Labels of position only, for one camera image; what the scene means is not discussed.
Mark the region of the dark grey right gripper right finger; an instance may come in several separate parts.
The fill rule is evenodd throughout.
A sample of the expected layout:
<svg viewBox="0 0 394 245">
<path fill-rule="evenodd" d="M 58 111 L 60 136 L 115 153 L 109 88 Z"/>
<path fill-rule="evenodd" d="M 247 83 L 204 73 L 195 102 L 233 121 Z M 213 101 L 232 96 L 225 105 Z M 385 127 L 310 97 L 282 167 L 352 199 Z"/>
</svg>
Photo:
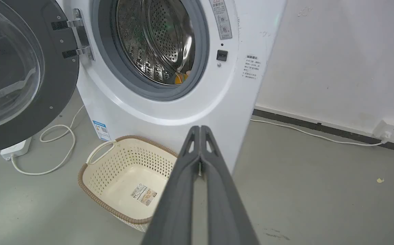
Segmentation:
<svg viewBox="0 0 394 245">
<path fill-rule="evenodd" d="M 208 243 L 258 245 L 256 232 L 208 126 L 201 126 L 200 159 L 207 181 Z"/>
</svg>

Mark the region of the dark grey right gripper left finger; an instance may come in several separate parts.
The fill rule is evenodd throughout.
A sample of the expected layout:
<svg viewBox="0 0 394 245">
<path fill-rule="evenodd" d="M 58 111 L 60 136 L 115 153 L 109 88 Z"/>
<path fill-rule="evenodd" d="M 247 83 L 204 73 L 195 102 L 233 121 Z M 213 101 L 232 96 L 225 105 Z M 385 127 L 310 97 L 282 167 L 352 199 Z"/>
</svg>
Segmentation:
<svg viewBox="0 0 394 245">
<path fill-rule="evenodd" d="M 194 183 L 200 170 L 199 133 L 199 126 L 190 128 L 142 245 L 192 244 Z"/>
</svg>

